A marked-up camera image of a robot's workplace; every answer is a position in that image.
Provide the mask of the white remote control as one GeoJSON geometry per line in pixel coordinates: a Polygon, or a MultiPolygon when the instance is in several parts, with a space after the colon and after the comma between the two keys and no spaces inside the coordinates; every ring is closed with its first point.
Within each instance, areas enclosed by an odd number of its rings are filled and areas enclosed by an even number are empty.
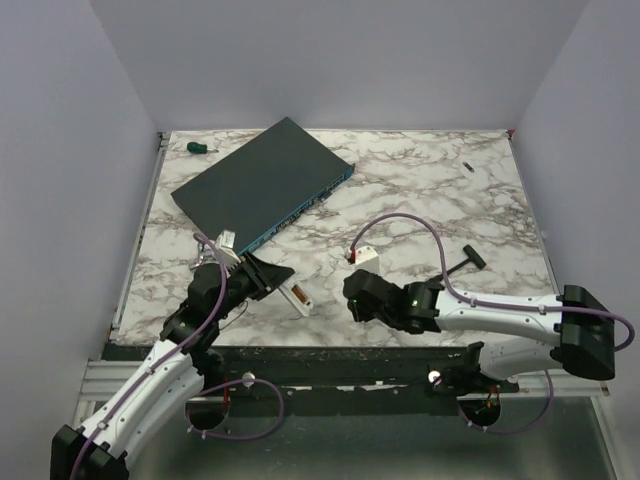
{"type": "Polygon", "coordinates": [[[281,284],[278,291],[301,316],[308,317],[310,315],[314,306],[313,300],[294,277],[281,284]]]}

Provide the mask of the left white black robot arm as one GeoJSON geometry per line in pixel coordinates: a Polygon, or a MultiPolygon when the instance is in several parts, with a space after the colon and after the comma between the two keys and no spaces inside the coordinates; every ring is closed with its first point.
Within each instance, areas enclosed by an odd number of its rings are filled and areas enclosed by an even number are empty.
{"type": "Polygon", "coordinates": [[[198,267],[187,297],[165,321],[146,359],[79,427],[63,426],[51,447],[53,479],[126,479],[136,452],[195,396],[227,393],[231,382],[210,347],[219,322],[246,300],[259,301],[295,271],[245,254],[231,269],[198,267]]]}

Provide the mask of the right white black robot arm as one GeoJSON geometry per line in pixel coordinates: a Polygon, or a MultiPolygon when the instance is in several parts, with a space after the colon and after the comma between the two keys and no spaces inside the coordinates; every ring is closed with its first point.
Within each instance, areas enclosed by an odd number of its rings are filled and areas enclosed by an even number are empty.
{"type": "Polygon", "coordinates": [[[452,293],[433,281],[399,287],[359,269],[345,279],[343,295],[357,322],[377,319],[413,335],[478,331],[510,336],[508,342],[483,346],[478,357],[461,365],[461,382],[474,392],[495,380],[538,370],[562,368],[598,381],[615,376],[614,322],[577,285],[565,286],[559,296],[452,293]]]}

